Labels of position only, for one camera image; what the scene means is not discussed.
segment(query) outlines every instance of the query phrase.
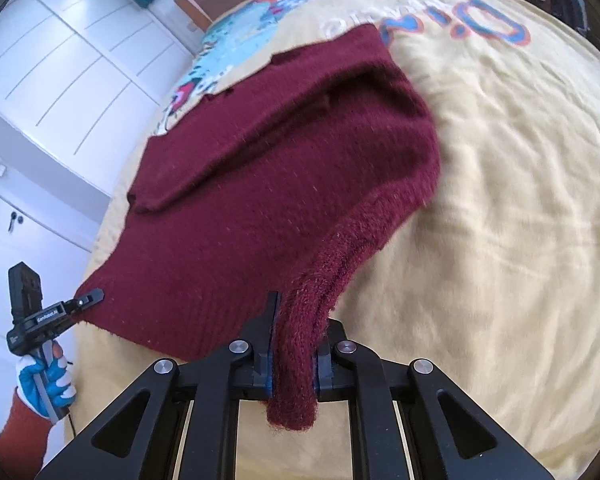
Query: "sweater sleeve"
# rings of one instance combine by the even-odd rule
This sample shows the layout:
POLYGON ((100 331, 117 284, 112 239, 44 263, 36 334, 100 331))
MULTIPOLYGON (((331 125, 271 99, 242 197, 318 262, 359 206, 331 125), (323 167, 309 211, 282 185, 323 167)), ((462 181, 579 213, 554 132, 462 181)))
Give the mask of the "sweater sleeve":
POLYGON ((0 433, 0 464, 12 480, 33 480, 40 472, 51 427, 13 393, 11 412, 0 433))

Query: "silver bolt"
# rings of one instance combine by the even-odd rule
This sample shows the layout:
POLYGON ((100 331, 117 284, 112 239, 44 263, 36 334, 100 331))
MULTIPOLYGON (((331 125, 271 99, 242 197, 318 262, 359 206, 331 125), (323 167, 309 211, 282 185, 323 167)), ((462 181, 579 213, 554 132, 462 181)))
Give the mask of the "silver bolt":
POLYGON ((173 362, 168 359, 160 359, 154 365, 154 372, 157 374, 168 374, 171 370, 173 370, 173 362))
POLYGON ((242 339, 236 339, 229 343, 229 350, 234 354, 244 354, 249 349, 249 343, 242 339))
POLYGON ((433 364, 426 359, 418 359, 414 362, 413 369, 419 374, 430 374, 433 371, 433 364))
POLYGON ((356 351, 356 348, 358 348, 358 345, 356 345, 353 341, 344 340, 338 343, 337 348, 343 354, 353 354, 353 352, 356 351))

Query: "yellow bedsheet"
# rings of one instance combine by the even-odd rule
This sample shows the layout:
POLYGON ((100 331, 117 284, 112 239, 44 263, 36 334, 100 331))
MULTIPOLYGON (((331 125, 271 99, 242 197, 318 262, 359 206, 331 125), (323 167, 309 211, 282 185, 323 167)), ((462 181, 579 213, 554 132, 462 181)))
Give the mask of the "yellow bedsheet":
MULTIPOLYGON (((160 133, 200 88, 222 90, 272 53, 376 23, 432 110, 442 176, 334 316, 383 358, 432 359, 557 480, 577 478, 600 448, 600 54, 521 0, 295 3, 255 0, 225 18, 234 34, 213 32, 189 76, 198 86, 188 100, 181 87, 160 133)), ((88 274, 115 248, 143 147, 120 175, 88 274)), ((78 428, 158 358, 84 323, 77 347, 78 428)), ((274 432, 261 406, 243 403, 237 477, 350 478, 346 416, 321 406, 309 432, 274 432)))

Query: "human hand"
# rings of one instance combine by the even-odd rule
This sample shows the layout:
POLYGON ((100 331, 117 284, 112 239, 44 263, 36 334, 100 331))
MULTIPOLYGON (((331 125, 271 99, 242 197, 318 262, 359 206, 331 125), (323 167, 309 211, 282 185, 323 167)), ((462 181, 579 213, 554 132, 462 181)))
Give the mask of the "human hand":
POLYGON ((51 403, 57 408, 69 406, 75 400, 75 388, 71 384, 71 374, 66 369, 66 358, 62 354, 62 347, 56 341, 53 343, 53 355, 48 368, 45 368, 41 360, 30 355, 21 357, 16 364, 16 391, 20 400, 45 418, 49 418, 49 415, 33 380, 35 374, 44 372, 49 379, 46 392, 51 403))

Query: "gloved hand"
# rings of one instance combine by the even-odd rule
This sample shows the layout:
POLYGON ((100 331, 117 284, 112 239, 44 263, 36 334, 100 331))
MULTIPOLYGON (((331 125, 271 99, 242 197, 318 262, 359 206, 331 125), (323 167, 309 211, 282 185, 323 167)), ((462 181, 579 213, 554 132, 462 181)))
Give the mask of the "gloved hand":
POLYGON ((36 383, 33 380, 35 374, 44 371, 48 377, 49 383, 46 386, 46 392, 54 406, 62 408, 69 406, 75 400, 75 388, 71 384, 71 374, 66 369, 66 358, 62 354, 62 347, 56 341, 53 344, 53 354, 54 359, 46 369, 41 360, 34 359, 30 355, 20 358, 16 364, 18 385, 16 391, 20 400, 45 418, 49 418, 49 415, 36 389, 36 383))

